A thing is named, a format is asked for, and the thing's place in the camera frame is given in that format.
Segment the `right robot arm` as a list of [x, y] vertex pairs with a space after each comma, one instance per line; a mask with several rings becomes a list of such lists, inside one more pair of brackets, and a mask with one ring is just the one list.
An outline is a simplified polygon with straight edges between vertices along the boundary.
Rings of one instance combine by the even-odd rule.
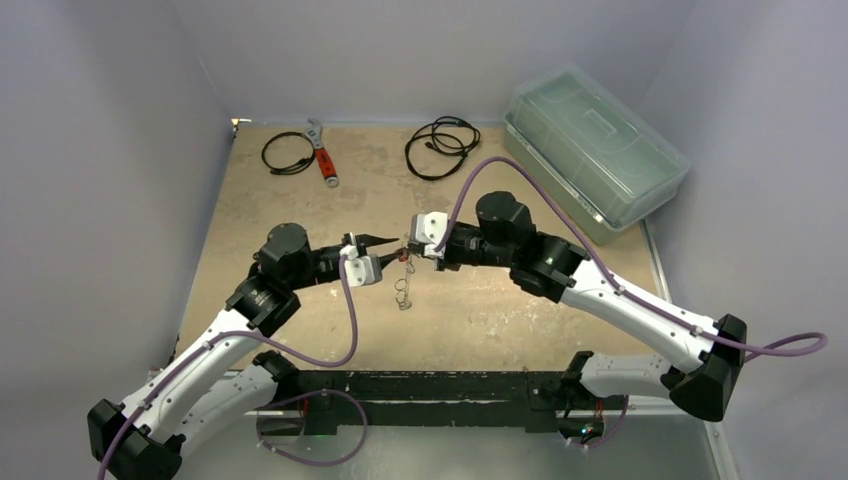
[[443, 212], [411, 222], [413, 250], [439, 271], [463, 265], [503, 267], [522, 291], [588, 312], [652, 349], [650, 355], [579, 352], [561, 381], [564, 399], [584, 407], [596, 398], [636, 395], [670, 400], [705, 421], [724, 419], [745, 360], [728, 346], [747, 335], [744, 321], [713, 320], [683, 311], [689, 330], [669, 320], [677, 307], [613, 276], [606, 279], [588, 252], [537, 230], [526, 205], [505, 191], [484, 195], [477, 222], [448, 225]]

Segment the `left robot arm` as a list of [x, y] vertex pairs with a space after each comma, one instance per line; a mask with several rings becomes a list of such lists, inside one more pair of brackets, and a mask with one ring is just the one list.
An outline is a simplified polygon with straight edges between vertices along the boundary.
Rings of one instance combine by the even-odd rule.
[[380, 282], [402, 256], [372, 253], [387, 242], [347, 233], [337, 245], [314, 249], [299, 224], [272, 228], [206, 330], [134, 393], [89, 411], [98, 478], [171, 479], [190, 452], [236, 417], [266, 404], [292, 405], [297, 370], [272, 337], [299, 309], [297, 290], [338, 281], [350, 299], [353, 288]]

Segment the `large metal keyring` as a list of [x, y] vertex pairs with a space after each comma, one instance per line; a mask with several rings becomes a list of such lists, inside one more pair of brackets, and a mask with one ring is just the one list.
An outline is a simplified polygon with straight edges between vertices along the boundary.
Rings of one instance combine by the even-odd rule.
[[410, 284], [412, 276], [416, 272], [416, 268], [412, 260], [412, 254], [406, 247], [404, 247], [403, 249], [406, 249], [408, 251], [408, 261], [405, 263], [401, 263], [404, 267], [404, 274], [394, 284], [394, 288], [396, 291], [395, 302], [400, 311], [409, 310], [413, 305], [410, 299]]

